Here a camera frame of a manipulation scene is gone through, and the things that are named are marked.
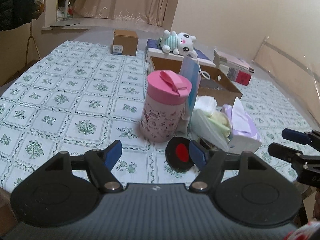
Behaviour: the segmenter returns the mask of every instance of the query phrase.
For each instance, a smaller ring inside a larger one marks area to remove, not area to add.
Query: tablecloth
[[[124,186],[127,182],[189,186],[198,169],[173,171],[165,159],[166,143],[151,142],[140,133],[144,59],[142,50],[136,57],[112,55],[106,45],[66,41],[21,75],[0,97],[0,186],[11,192],[59,151],[81,155],[117,139],[123,152],[112,173]],[[270,157],[267,147],[273,141],[294,145],[281,139],[285,127],[301,131],[310,127],[270,82],[252,78],[249,86],[237,86],[264,139],[257,155],[294,181],[295,171]],[[306,154],[312,152],[308,146],[299,147]],[[74,174],[87,179],[84,171]],[[224,179],[236,174],[226,171]]]

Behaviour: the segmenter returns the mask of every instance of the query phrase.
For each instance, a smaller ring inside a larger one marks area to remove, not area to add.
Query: stuffed bunny
[[[164,53],[170,53],[171,51],[175,55],[191,55],[193,57],[198,57],[196,51],[193,49],[193,43],[196,42],[195,36],[190,36],[187,33],[176,34],[175,31],[170,32],[168,30],[164,31],[160,47]]]

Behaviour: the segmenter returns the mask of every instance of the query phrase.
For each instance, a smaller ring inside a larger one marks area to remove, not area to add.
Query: white tissue
[[[231,119],[232,119],[233,130],[238,130],[241,132],[251,132],[251,129],[248,123],[247,114],[239,98],[236,98],[233,104]]]
[[[197,96],[196,104],[194,107],[194,111],[197,109],[200,109],[204,112],[207,116],[212,116],[214,111],[216,111],[217,108],[217,101],[214,99],[214,97],[209,96]]]

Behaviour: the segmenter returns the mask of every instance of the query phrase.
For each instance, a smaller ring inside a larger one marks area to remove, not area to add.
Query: screw
[[[191,186],[195,189],[202,190],[202,189],[206,189],[208,187],[208,184],[206,184],[203,181],[196,181],[192,183]]]
[[[115,181],[109,181],[106,184],[104,184],[104,187],[109,190],[115,190],[115,189],[120,188],[120,184]]]

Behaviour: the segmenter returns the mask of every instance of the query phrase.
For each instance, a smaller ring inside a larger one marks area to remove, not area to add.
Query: black jacket
[[[34,0],[0,0],[0,31],[31,22],[33,13],[38,9]]]

